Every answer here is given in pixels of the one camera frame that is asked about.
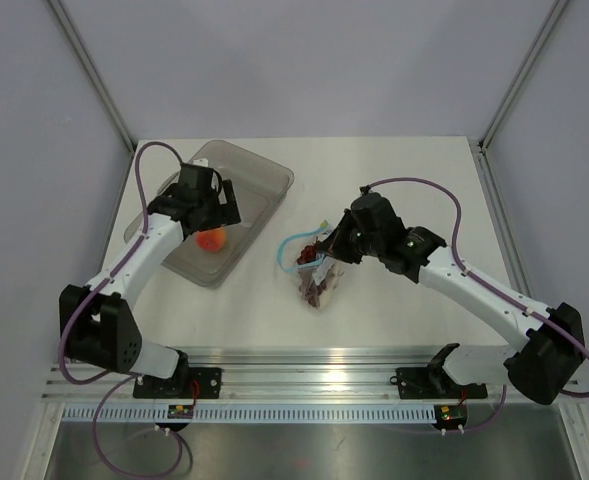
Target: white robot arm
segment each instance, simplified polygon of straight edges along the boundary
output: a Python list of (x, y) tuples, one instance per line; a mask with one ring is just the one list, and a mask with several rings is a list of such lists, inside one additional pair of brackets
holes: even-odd
[(460, 304), (508, 344), (488, 347), (481, 356), (478, 349), (472, 354), (459, 344), (445, 346), (425, 367), (424, 378), (415, 379), (425, 380), (417, 390), (445, 396), (468, 384), (511, 383), (535, 402), (550, 404), (585, 358), (579, 313), (565, 303), (552, 309), (500, 284), (463, 263), (428, 229), (406, 228), (370, 187), (361, 192), (319, 251), (346, 263), (376, 257), (392, 273)]
[[(68, 358), (107, 371), (185, 377), (187, 355), (144, 340), (132, 308), (156, 268), (185, 238), (240, 223), (232, 182), (211, 168), (183, 163), (177, 182), (145, 213), (144, 226), (112, 265), (84, 286), (68, 285), (61, 293), (61, 342)], [(179, 384), (185, 378), (173, 380)]]

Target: black clamp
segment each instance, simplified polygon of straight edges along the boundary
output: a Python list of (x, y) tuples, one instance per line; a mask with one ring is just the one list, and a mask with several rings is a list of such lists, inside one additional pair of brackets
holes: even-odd
[(443, 370), (445, 359), (458, 347), (458, 343), (446, 345), (424, 367), (397, 368), (390, 384), (398, 387), (401, 400), (487, 398), (485, 385), (458, 385)]
[(223, 370), (215, 367), (191, 367), (187, 354), (179, 352), (178, 365), (170, 378), (143, 375), (134, 385), (132, 396), (139, 399), (194, 398), (216, 400), (221, 392)]

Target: white table surface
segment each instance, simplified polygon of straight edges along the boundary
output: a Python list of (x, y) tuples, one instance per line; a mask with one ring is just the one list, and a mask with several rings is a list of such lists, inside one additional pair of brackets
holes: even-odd
[[(207, 140), (168, 140), (189, 159)], [(160, 267), (134, 309), (143, 336), (171, 346), (423, 347), (450, 342), (505, 343), (482, 321), (449, 299), (389, 273), (374, 259), (348, 266), (326, 310), (298, 296), (276, 264), (286, 236), (338, 223), (358, 187), (393, 176), (416, 176), (451, 189), (463, 206), (459, 248), (473, 265), (507, 283), (507, 273), (467, 139), (464, 137), (367, 137), (235, 139), (230, 142), (289, 167), (295, 175), (287, 197), (243, 258), (215, 290), (199, 287)], [(148, 195), (177, 171), (174, 157), (153, 147), (142, 158)], [(449, 242), (450, 200), (430, 187), (391, 184), (377, 189), (405, 225), (423, 225)], [(123, 232), (139, 213), (131, 171), (105, 262), (125, 245)]]

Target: plastic tray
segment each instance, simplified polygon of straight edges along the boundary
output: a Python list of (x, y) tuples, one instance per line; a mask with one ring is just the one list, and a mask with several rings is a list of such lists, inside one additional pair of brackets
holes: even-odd
[[(189, 161), (207, 158), (223, 179), (231, 179), (241, 214), (241, 223), (225, 227), (227, 242), (216, 253), (201, 249), (188, 237), (163, 262), (173, 272), (203, 287), (216, 288), (258, 236), (285, 198), (294, 182), (294, 173), (255, 153), (223, 140), (207, 142)], [(178, 176), (170, 176), (159, 188), (164, 191)], [(125, 229), (129, 241), (141, 224), (141, 215)]]

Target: plastic bag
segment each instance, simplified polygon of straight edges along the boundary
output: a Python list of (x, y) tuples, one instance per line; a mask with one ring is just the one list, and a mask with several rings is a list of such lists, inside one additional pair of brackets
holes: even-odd
[(324, 221), (316, 230), (287, 237), (276, 255), (279, 266), (294, 279), (300, 297), (318, 310), (329, 304), (343, 274), (340, 262), (317, 252), (318, 244), (331, 232)]

